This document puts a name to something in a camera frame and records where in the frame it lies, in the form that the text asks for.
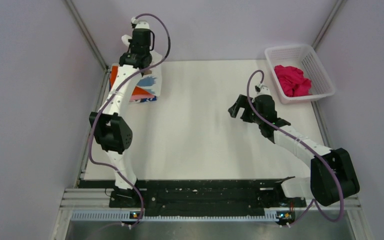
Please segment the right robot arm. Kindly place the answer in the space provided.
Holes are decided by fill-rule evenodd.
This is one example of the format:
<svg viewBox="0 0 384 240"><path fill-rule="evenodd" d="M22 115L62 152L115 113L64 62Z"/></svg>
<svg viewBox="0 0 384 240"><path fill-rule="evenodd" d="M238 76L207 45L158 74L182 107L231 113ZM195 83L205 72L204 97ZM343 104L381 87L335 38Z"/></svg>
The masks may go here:
<svg viewBox="0 0 384 240"><path fill-rule="evenodd" d="M320 145L296 131L290 122L278 117L270 95L248 98L241 94L228 113L236 118L241 108L242 121L257 124L263 137L292 153L310 170L309 177L287 177L279 183L273 192L277 205L287 206L293 198L305 198L327 207L339 202L340 196L347 198L360 192L349 152Z"/></svg>

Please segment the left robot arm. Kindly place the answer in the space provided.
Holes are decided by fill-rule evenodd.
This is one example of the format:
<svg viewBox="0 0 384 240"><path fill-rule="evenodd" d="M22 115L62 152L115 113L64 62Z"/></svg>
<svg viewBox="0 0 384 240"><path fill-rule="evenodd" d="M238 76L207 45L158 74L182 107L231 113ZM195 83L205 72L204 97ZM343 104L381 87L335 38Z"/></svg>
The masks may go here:
<svg viewBox="0 0 384 240"><path fill-rule="evenodd" d="M150 29L138 28L128 39L128 51L119 59L115 79L104 104L89 116L97 144L106 153L108 165L115 175L113 197L127 206L140 202L140 193L134 189L137 177L127 160L126 150L133 141L133 131L124 119L127 106L143 72L149 69L155 35Z"/></svg>

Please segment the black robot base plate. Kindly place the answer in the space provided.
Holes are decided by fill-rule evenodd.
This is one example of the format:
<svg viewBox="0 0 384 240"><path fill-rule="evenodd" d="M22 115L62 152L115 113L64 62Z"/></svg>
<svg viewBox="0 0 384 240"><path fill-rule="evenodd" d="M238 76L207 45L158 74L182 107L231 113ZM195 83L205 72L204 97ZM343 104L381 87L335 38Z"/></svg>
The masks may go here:
<svg viewBox="0 0 384 240"><path fill-rule="evenodd" d="M269 209L306 207L300 197L286 198L277 188L280 179L230 180L138 180L140 194L129 201L114 198L113 180L81 180L81 189L110 190L109 207L129 209L135 220L144 207L143 218L152 217L264 217Z"/></svg>

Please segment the white printed t shirt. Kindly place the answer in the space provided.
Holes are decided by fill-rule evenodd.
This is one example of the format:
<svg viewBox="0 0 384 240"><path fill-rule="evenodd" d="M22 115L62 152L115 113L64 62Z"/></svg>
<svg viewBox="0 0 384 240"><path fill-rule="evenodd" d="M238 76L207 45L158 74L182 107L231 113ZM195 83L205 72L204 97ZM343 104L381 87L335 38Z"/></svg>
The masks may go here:
<svg viewBox="0 0 384 240"><path fill-rule="evenodd" d="M131 38L131 36L125 34L121 37L121 40L123 44L128 46L130 44L128 40L130 40ZM152 56L151 65L159 62L163 58L163 56L155 50L150 51L150 53ZM159 97L161 95L162 82L163 78L161 64L159 66L151 68L150 70L144 73L132 93L132 99L136 101L138 99L153 98L151 97L151 95Z"/></svg>

